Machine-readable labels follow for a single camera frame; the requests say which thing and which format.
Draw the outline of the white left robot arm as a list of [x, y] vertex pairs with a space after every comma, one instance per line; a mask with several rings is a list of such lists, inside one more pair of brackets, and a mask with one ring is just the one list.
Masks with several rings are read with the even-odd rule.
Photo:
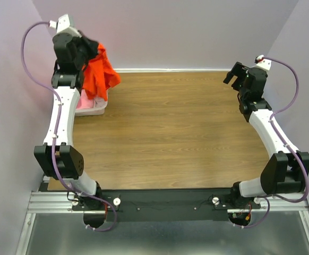
[[71, 202], [86, 210], [102, 209], [100, 185], [84, 171], [84, 158], [73, 147], [75, 110], [84, 83], [84, 69], [98, 55], [98, 43], [68, 32], [53, 37], [56, 62], [51, 78], [53, 110], [43, 144], [34, 148], [34, 156], [47, 177], [64, 184], [74, 193]]

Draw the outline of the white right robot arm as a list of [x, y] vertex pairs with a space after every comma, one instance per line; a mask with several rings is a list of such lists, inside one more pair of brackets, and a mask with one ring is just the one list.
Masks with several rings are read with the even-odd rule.
[[224, 83], [238, 92], [239, 111], [262, 140], [269, 161], [260, 177], [240, 181], [230, 189], [229, 203], [241, 208], [254, 198], [276, 196], [291, 203], [302, 202], [309, 193], [309, 153], [300, 151], [277, 123], [276, 112], [263, 98], [271, 60], [259, 57], [253, 67], [236, 62]]

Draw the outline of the orange t shirt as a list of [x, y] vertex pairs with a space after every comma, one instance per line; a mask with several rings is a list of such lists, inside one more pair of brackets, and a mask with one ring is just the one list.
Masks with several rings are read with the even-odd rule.
[[121, 83], [120, 75], [113, 69], [103, 44], [98, 46], [98, 55], [88, 62], [84, 71], [83, 89], [90, 100], [108, 100], [107, 90]]

